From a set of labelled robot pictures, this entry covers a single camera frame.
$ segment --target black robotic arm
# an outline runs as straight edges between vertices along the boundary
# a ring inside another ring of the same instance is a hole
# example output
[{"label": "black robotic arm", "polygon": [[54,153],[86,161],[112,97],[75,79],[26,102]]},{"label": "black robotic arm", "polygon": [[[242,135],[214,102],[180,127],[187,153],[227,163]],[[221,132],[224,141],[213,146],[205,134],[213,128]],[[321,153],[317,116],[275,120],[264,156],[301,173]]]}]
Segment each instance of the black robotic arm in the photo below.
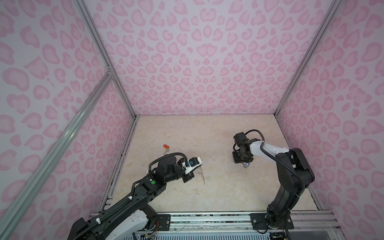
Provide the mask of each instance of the black robotic arm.
[{"label": "black robotic arm", "polygon": [[[246,135],[250,132],[258,132],[262,139],[248,139]],[[275,199],[267,207],[265,221],[271,229],[285,225],[292,208],[304,190],[314,181],[314,174],[303,152],[299,148],[287,149],[266,144],[263,134],[255,129],[246,133],[240,132],[233,138],[235,145],[232,155],[235,163],[243,163],[247,167],[253,161],[254,155],[276,162],[280,188]]]},{"label": "black robotic arm", "polygon": [[[182,156],[178,161],[175,156]],[[158,162],[157,168],[151,169]],[[187,157],[179,152],[164,155],[149,165],[148,174],[132,184],[131,192],[106,211],[89,219],[77,220],[71,228],[68,240],[109,240],[118,238],[118,234],[110,236],[122,222],[132,218],[128,226],[121,226],[123,233],[133,233],[141,229],[152,229],[157,221],[157,213],[148,205],[165,189],[167,182],[183,179],[186,183],[194,177],[193,171],[202,164],[199,157]]]}]

